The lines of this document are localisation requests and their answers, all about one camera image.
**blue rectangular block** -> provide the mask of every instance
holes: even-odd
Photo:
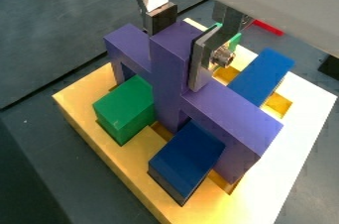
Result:
[[[226,145],[192,121],[148,163],[148,173],[183,206],[214,167]]]
[[[292,66],[292,59],[272,49],[264,49],[228,87],[259,107]]]

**wooden block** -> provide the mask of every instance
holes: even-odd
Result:
[[[148,173],[179,205],[185,204],[224,148],[191,121],[151,159]]]
[[[97,123],[120,146],[155,122],[152,87],[135,75],[93,104]]]
[[[292,59],[266,48],[228,87],[259,107],[292,66]]]

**purple block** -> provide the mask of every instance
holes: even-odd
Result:
[[[137,73],[152,84],[156,119],[167,129],[176,133],[191,117],[224,142],[227,150],[215,170],[234,183],[258,161],[282,124],[216,80],[196,93],[188,89],[191,43],[200,34],[177,22],[149,40],[127,25],[104,41],[117,83]]]
[[[104,43],[111,58],[116,83],[120,84],[132,76],[128,69],[151,83],[147,34],[135,26],[127,24],[104,37]]]
[[[200,34],[190,24],[177,22],[149,41],[156,119],[172,133],[188,118],[180,113],[180,99],[188,91],[191,44]]]
[[[264,153],[282,124],[216,80],[183,96],[183,112],[224,142],[215,171],[234,183]]]

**green block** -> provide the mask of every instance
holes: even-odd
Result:
[[[155,122],[152,86],[135,75],[92,107],[97,124],[123,146]]]
[[[242,39],[242,33],[238,33],[231,39],[230,39],[230,45],[228,45],[228,50],[234,53],[238,47],[238,44]]]

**gray floor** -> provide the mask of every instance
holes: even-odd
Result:
[[[190,16],[210,25],[212,3]],[[243,45],[258,52],[270,46],[296,61],[294,72],[338,95],[339,82],[316,71],[326,54],[288,35],[258,27],[244,31]],[[73,223],[156,223],[152,215],[68,125],[51,95],[107,62],[107,57],[75,71],[13,107],[1,120]],[[276,218],[276,224],[339,223],[339,104],[336,102],[304,168]]]
[[[0,108],[104,52],[101,37],[140,26],[135,0],[0,0]],[[171,0],[179,10],[202,0]]]

